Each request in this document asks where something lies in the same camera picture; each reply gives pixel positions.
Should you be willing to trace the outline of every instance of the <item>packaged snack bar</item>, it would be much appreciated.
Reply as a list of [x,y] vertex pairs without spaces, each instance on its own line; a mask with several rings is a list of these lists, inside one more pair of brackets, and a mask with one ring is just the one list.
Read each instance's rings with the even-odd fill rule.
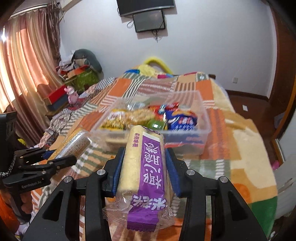
[[109,222],[153,232],[174,224],[163,135],[133,126],[128,138],[115,202],[103,209]]

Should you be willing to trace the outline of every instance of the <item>television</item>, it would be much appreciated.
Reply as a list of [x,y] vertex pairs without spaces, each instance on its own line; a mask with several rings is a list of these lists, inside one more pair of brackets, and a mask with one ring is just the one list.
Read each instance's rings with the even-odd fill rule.
[[133,14],[136,32],[165,29],[165,19],[161,9]]
[[147,10],[174,7],[174,0],[117,0],[120,16],[131,15]]

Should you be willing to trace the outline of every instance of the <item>gray pillow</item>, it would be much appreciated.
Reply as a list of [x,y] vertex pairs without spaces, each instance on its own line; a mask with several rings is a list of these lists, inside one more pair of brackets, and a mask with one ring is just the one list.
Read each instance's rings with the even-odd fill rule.
[[101,73],[102,72],[102,67],[100,65],[100,63],[98,62],[98,60],[96,59],[96,56],[93,54],[93,52],[91,52],[88,49],[78,49],[75,51],[73,57],[72,57],[72,61],[74,59],[82,59],[82,58],[86,58],[88,59],[90,65],[98,72]]

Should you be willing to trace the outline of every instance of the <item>blue snack bag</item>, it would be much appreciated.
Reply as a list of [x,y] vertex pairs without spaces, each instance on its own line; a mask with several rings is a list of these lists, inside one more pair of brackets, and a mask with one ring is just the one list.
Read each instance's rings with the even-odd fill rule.
[[192,111],[166,110],[169,130],[192,130],[197,124],[197,116]]

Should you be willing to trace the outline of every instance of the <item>baseboard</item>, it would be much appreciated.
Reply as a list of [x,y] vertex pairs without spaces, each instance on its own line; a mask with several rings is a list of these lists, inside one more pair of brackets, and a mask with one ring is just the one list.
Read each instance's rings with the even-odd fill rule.
[[267,96],[263,96],[263,95],[256,95],[256,94],[252,94],[252,93],[231,91],[231,90],[226,90],[226,91],[227,91],[228,95],[237,95],[237,96],[250,97],[250,98],[256,98],[256,99],[268,101]]

